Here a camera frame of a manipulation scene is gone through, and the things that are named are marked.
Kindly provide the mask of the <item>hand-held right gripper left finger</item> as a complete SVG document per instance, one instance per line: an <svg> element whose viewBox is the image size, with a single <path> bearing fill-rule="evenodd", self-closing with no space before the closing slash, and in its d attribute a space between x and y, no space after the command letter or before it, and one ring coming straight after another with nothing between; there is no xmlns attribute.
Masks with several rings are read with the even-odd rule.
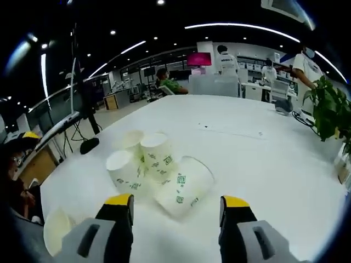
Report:
<svg viewBox="0 0 351 263"><path fill-rule="evenodd" d="M134 196L108 198L94 218L76 225L64 238L62 262L129 262L133 244Z"/></svg>

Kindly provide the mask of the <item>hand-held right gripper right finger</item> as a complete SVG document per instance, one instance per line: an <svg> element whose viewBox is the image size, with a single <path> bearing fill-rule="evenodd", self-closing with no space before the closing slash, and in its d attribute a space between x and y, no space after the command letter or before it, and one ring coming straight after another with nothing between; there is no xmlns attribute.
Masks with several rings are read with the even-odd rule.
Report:
<svg viewBox="0 0 351 263"><path fill-rule="evenodd" d="M219 246L222 262L299 262L288 240L264 220L257 220L241 198L220 198Z"/></svg>

